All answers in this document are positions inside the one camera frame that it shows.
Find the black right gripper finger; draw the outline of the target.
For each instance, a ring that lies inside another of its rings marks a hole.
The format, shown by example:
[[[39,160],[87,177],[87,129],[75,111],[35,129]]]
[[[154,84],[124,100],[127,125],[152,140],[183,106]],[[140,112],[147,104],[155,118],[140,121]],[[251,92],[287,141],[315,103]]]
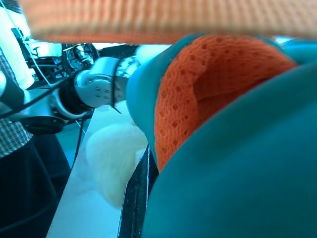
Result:
[[[118,238],[140,238],[148,199],[159,175],[151,149],[141,152],[141,160],[127,183],[118,228]]]

